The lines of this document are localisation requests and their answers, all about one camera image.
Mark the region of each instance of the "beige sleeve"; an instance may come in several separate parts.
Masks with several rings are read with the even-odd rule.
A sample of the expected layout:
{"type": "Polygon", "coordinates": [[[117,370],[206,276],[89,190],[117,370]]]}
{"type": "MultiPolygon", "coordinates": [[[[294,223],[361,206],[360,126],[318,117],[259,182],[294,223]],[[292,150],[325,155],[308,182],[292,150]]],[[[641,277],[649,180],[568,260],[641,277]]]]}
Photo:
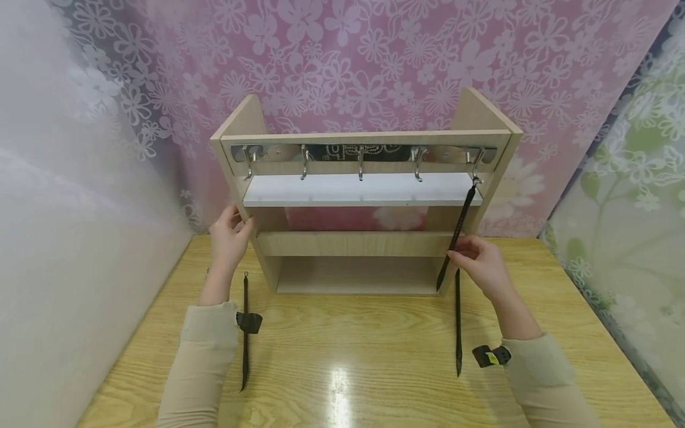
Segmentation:
{"type": "Polygon", "coordinates": [[[512,356],[504,371],[531,427],[600,426],[575,384],[571,363],[552,336],[502,339],[502,345],[512,356]]]}
{"type": "Polygon", "coordinates": [[[238,347],[236,305],[190,306],[166,379],[159,428],[214,428],[221,390],[238,347]]]}

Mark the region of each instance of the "stainless steel hook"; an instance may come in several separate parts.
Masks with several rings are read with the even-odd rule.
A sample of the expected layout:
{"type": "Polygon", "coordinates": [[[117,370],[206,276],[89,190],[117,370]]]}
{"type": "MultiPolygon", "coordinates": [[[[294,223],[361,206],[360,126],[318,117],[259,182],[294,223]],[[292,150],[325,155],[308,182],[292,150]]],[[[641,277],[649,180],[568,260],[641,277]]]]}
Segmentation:
{"type": "Polygon", "coordinates": [[[483,156],[485,155],[485,150],[480,149],[478,150],[478,156],[475,158],[475,162],[473,163],[473,183],[474,184],[482,184],[484,181],[478,177],[478,164],[480,164],[480,161],[483,160],[483,156]]]}
{"type": "Polygon", "coordinates": [[[252,157],[247,150],[247,145],[242,146],[242,154],[245,155],[245,160],[247,161],[247,176],[244,178],[247,181],[252,178],[252,157]]]}
{"type": "Polygon", "coordinates": [[[304,180],[307,177],[307,158],[309,157],[309,150],[305,144],[300,146],[300,152],[302,152],[302,176],[300,176],[300,180],[304,180]]]}
{"type": "Polygon", "coordinates": [[[359,146],[359,181],[364,180],[364,146],[359,146]]]}
{"type": "Polygon", "coordinates": [[[423,178],[419,175],[419,164],[423,159],[423,154],[426,152],[426,147],[424,146],[413,146],[411,151],[411,160],[414,161],[414,177],[419,181],[423,182],[423,178]]]}

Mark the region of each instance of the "hanging black strap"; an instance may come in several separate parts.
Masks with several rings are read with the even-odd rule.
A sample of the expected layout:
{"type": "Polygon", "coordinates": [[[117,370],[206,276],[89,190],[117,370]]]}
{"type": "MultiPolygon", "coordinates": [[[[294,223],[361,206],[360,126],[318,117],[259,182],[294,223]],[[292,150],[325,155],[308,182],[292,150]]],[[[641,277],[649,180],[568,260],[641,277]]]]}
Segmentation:
{"type": "MultiPolygon", "coordinates": [[[[461,215],[459,215],[459,221],[457,221],[457,227],[454,229],[454,235],[452,235],[452,241],[450,241],[449,243],[448,250],[454,249],[454,246],[457,245],[457,238],[459,238],[459,234],[462,233],[462,226],[464,225],[464,220],[466,220],[466,214],[469,212],[469,207],[471,206],[471,202],[473,201],[473,197],[475,196],[475,187],[478,183],[478,178],[474,177],[473,186],[471,186],[471,189],[469,189],[469,193],[466,194],[466,200],[464,201],[464,206],[462,207],[462,213],[461,215]]],[[[449,257],[445,256],[445,260],[443,260],[443,267],[440,269],[440,273],[438,274],[438,280],[435,284],[436,290],[440,290],[440,287],[443,284],[448,264],[449,257]]]]}
{"type": "Polygon", "coordinates": [[[245,389],[247,380],[250,377],[250,352],[249,352],[249,335],[259,333],[259,328],[262,325],[262,316],[259,314],[250,314],[247,307],[247,272],[242,281],[243,287],[243,308],[245,313],[236,313],[236,323],[242,330],[242,387],[240,391],[245,389]]]}
{"type": "Polygon", "coordinates": [[[457,330],[457,377],[462,374],[462,288],[459,278],[460,270],[454,277],[454,313],[455,327],[457,330]]]}

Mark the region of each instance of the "yellow tag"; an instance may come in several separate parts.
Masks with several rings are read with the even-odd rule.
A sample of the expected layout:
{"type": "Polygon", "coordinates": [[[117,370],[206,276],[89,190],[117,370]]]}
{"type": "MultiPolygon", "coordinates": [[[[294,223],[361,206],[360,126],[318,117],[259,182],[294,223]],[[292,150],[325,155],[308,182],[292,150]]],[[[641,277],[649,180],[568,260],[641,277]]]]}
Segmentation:
{"type": "Polygon", "coordinates": [[[486,352],[485,355],[488,356],[488,360],[490,360],[491,363],[499,365],[499,360],[495,357],[494,353],[486,352]]]}

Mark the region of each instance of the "pink floral backdrop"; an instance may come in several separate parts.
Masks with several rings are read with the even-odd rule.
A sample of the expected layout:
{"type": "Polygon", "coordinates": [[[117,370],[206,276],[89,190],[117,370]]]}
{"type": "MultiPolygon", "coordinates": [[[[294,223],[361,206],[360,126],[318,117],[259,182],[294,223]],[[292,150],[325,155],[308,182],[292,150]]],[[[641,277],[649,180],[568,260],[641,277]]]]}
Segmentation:
{"type": "MultiPolygon", "coordinates": [[[[53,0],[142,161],[181,150],[197,228],[227,203],[209,137],[250,93],[272,132],[446,129],[474,86],[525,132],[481,232],[535,236],[677,0],[53,0]]],[[[307,208],[297,229],[420,229],[425,210],[307,208]]]]}

